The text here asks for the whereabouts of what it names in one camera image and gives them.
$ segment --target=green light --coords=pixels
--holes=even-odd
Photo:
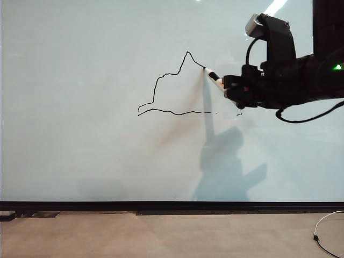
[[[333,67],[333,70],[343,70],[342,66],[340,64]]]

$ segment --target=whiteboard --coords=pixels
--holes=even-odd
[[[186,51],[240,75],[245,24],[272,0],[2,0],[1,200],[344,201],[342,111],[286,124],[238,110]],[[311,0],[285,2],[297,56]],[[266,44],[251,63],[266,60]],[[295,106],[303,119],[338,100]]]

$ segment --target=concrete floor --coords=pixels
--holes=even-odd
[[[3,258],[330,257],[313,240],[323,214],[67,215],[2,223]],[[344,255],[344,214],[319,226]]]

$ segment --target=white cable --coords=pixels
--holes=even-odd
[[[330,216],[330,215],[333,215],[333,214],[335,214],[335,213],[340,213],[340,212],[344,212],[344,211],[335,211],[335,212],[332,212],[332,213],[330,213],[330,214],[328,214],[328,215],[322,217],[322,218],[318,221],[318,223],[316,224],[316,228],[315,228],[315,230],[314,230],[314,235],[317,234],[317,227],[318,227],[319,223],[320,223],[323,219],[327,218],[327,217]]]

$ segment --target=white marker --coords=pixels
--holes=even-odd
[[[208,77],[210,78],[210,80],[216,84],[216,86],[222,91],[224,92],[224,85],[222,83],[222,79],[220,78],[220,76],[218,76],[213,70],[209,69],[209,68],[204,68],[206,74],[208,75]],[[237,103],[235,101],[230,100],[231,102],[233,102],[233,104],[235,106],[237,106]]]

